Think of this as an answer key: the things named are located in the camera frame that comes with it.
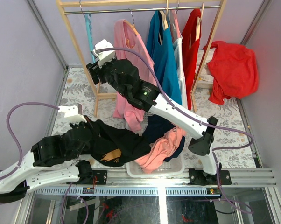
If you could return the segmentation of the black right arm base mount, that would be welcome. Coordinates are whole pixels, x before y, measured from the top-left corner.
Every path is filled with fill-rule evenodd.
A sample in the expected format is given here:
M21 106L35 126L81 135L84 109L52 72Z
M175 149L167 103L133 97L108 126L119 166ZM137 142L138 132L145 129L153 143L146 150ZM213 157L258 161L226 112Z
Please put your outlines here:
M218 185L217 175L210 175L199 169L189 169L190 185ZM231 185L231 176L228 170L220 170L219 180L221 185Z

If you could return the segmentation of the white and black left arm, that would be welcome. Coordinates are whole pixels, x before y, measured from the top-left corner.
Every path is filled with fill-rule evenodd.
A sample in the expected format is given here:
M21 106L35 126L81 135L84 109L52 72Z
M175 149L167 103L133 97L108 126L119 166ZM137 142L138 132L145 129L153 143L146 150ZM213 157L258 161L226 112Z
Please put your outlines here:
M13 174L8 174L10 168L0 171L0 204L18 201L47 186L94 183L91 165L86 160L67 168L56 168L82 154L90 154L98 137L99 127L93 121L70 126L66 133L44 137L33 145Z

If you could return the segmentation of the black printed t-shirt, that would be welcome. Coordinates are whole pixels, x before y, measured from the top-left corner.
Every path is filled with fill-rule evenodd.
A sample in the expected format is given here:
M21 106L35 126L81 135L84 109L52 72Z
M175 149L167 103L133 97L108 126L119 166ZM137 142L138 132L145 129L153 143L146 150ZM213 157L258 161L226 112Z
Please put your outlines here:
M86 118L91 130L90 149L83 154L91 155L99 163L120 167L141 158L151 151L148 140L127 129L117 129L101 120Z

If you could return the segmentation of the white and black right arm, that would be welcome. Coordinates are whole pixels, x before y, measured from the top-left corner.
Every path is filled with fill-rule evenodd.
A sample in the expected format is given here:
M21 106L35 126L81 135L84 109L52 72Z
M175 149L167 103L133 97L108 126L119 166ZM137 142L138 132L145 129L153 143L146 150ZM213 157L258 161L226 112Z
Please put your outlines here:
M215 117L200 117L162 94L154 84L141 80L138 68L127 59L89 63L86 68L95 84L108 83L135 108L158 115L185 130L192 137L188 149L200 158L205 181L215 184L220 180L219 165L212 154L218 122Z

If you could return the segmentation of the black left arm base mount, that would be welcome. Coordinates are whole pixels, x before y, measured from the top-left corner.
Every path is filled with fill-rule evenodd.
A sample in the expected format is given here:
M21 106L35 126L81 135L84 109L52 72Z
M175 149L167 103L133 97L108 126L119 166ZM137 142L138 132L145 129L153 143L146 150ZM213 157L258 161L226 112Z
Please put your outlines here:
M106 185L107 170L93 170L89 161L80 161L75 165L78 168L79 180L75 184Z

